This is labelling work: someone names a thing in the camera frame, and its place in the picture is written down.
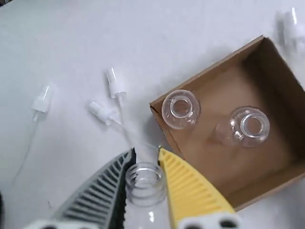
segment threaded bottle neck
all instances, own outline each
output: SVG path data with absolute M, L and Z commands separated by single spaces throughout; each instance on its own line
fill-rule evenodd
M 152 163 L 137 163 L 125 175 L 126 197 L 134 205 L 148 207 L 162 202 L 166 196 L 163 170 Z

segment brown cardboard box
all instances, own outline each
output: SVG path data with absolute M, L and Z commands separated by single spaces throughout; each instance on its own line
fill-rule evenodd
M 174 152 L 209 179 L 236 210 L 304 177 L 304 91 L 268 38 L 258 37 L 177 89 L 192 91 L 200 100 L 202 115 L 194 129 L 173 130 L 163 122 L 161 106 L 167 94 L 151 103 L 151 111 Z M 268 139 L 255 148 L 213 141 L 219 120 L 243 105 L 267 114 Z

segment bottle opening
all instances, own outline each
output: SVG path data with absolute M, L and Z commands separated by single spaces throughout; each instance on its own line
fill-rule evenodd
M 176 118 L 186 118 L 192 114 L 193 105 L 188 97 L 180 95 L 171 100 L 170 111 Z
M 165 178 L 162 169 L 152 163 L 137 163 L 125 175 L 126 197 L 137 206 L 152 206 L 165 198 Z
M 249 114 L 241 121 L 241 130 L 247 137 L 259 137 L 264 129 L 263 117 Z

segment white plastic cap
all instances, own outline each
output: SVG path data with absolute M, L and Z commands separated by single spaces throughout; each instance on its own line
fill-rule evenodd
M 106 75 L 109 83 L 111 98 L 118 98 L 120 95 L 126 94 L 124 85 L 122 82 L 118 82 L 113 67 L 107 70 Z
M 110 109 L 109 107 L 99 105 L 95 101 L 91 101 L 89 103 L 88 110 L 106 125 L 110 125 L 113 116 L 116 114 L 114 110 Z
M 50 85 L 43 87 L 41 93 L 34 99 L 31 108 L 35 111 L 47 113 L 51 104 L 52 93 Z

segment glass bottle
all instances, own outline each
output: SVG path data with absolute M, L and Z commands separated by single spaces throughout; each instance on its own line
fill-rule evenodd
M 194 126 L 200 114 L 200 103 L 194 94 L 187 90 L 171 92 L 162 104 L 162 118 L 173 129 Z
M 170 229 L 166 181 L 156 164 L 137 163 L 125 175 L 124 229 Z
M 268 117 L 258 108 L 238 107 L 215 129 L 216 138 L 227 146 L 255 147 L 269 135 Z

